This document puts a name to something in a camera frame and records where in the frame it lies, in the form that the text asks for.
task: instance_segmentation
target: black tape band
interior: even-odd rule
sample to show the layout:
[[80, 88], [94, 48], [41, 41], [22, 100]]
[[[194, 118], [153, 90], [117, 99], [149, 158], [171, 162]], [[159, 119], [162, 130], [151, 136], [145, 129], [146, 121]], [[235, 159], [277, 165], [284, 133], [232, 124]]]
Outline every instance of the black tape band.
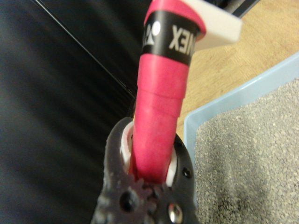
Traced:
[[189, 66], [199, 34], [195, 22], [167, 11], [155, 11], [145, 24], [142, 54], [164, 56]]

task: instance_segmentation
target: white plastic piece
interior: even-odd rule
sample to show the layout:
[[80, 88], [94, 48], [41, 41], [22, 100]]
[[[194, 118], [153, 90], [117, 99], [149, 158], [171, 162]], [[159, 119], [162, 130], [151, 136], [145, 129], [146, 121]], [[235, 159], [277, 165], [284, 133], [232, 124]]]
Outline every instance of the white plastic piece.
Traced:
[[[133, 121], [128, 123], [125, 129], [123, 130], [121, 136], [120, 154], [124, 162], [123, 168], [126, 173], [128, 173], [130, 162], [131, 162], [133, 126], [134, 126]], [[169, 164], [169, 168], [166, 176], [166, 185], [168, 187], [172, 186], [176, 171], [177, 171], [177, 154], [174, 148], [172, 148], [171, 162]]]
[[168, 187], [172, 186], [176, 171], [177, 171], [177, 154], [176, 154], [176, 150], [172, 148], [171, 161], [168, 167], [166, 181], [165, 181]]
[[206, 27], [206, 35], [196, 42], [194, 51], [231, 44], [239, 40], [241, 19], [203, 0], [181, 1], [199, 15]]
[[128, 123], [128, 125], [123, 130], [121, 136], [120, 153], [122, 155], [124, 170], [126, 173], [129, 170], [130, 162], [131, 162], [133, 125], [134, 125], [133, 121]]

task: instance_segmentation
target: wooden floor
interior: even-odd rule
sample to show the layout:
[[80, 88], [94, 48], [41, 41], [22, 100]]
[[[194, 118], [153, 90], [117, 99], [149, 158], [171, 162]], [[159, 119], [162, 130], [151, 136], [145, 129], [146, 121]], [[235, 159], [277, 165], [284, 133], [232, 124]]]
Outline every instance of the wooden floor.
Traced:
[[178, 119], [251, 80], [299, 51], [299, 0], [260, 0], [242, 18], [238, 43], [196, 52]]

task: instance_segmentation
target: gray gravel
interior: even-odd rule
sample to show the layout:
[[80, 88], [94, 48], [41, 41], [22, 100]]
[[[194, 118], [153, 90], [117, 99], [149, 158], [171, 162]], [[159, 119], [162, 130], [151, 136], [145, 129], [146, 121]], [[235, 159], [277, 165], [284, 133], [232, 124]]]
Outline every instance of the gray gravel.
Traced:
[[203, 224], [299, 224], [299, 80], [197, 130]]

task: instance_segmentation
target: black clamp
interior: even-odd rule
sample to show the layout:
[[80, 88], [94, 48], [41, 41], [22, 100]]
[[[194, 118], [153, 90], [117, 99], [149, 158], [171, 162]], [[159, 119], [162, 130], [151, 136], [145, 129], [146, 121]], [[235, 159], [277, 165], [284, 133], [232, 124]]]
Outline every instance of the black clamp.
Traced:
[[177, 171], [172, 187], [135, 181], [133, 175], [126, 174], [121, 136], [131, 121], [119, 121], [107, 139], [104, 184], [91, 224], [199, 224], [193, 203], [192, 163], [178, 136], [174, 141]]

